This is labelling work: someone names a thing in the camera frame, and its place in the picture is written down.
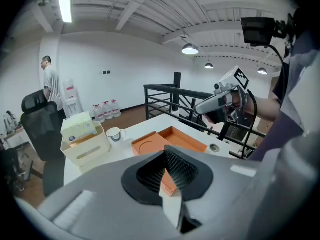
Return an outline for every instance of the white mug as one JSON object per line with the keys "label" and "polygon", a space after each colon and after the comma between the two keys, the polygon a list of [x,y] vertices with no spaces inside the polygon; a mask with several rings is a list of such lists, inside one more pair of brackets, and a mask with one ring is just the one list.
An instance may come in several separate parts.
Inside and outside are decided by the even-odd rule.
{"label": "white mug", "polygon": [[106,131],[105,135],[108,137],[111,143],[117,143],[126,136],[127,132],[124,129],[120,129],[117,127],[111,128]]}

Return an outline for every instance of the fluorescent light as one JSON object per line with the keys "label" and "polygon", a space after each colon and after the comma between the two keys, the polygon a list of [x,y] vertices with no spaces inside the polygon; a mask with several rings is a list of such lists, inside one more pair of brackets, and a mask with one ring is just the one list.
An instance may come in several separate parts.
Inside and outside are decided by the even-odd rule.
{"label": "fluorescent light", "polygon": [[214,65],[212,65],[211,63],[207,63],[205,64],[204,66],[206,69],[213,69],[214,68]]}
{"label": "fluorescent light", "polygon": [[268,75],[268,72],[263,67],[259,68],[258,73],[262,75]]}
{"label": "fluorescent light", "polygon": [[62,20],[65,23],[72,23],[71,0],[59,0]]}
{"label": "fluorescent light", "polygon": [[183,54],[188,54],[188,55],[194,55],[194,54],[198,54],[199,51],[197,49],[197,47],[192,44],[192,43],[187,43],[183,48],[182,48],[182,53]]}

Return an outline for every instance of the orange tray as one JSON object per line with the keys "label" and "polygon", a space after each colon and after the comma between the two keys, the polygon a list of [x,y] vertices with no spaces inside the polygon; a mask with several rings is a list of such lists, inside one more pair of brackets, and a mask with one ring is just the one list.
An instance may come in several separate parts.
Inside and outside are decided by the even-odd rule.
{"label": "orange tray", "polygon": [[[165,150],[165,145],[175,145],[196,152],[204,152],[208,147],[173,126],[159,133],[153,131],[131,143],[133,153],[136,156]],[[167,170],[162,178],[161,188],[170,197],[177,190],[177,186]]]}

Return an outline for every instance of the wooden floor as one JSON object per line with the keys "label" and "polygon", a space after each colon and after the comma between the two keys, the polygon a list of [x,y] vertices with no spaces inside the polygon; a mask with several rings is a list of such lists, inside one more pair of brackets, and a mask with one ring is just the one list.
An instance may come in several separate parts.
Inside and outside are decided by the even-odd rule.
{"label": "wooden floor", "polygon": [[[146,109],[144,106],[127,110],[122,113],[120,117],[113,118],[111,120],[106,120],[102,123],[104,131],[112,127],[118,127],[120,129],[126,129],[131,126],[142,123],[146,120]],[[33,160],[33,168],[40,173],[43,173],[45,163],[40,160],[38,154],[29,145],[23,150],[19,151],[19,157],[22,153],[27,154]],[[15,192],[15,195],[27,201],[33,207],[38,207],[44,200],[45,196],[43,194],[43,182],[41,179],[34,175],[31,175],[30,181],[24,182],[25,190],[23,192]]]}

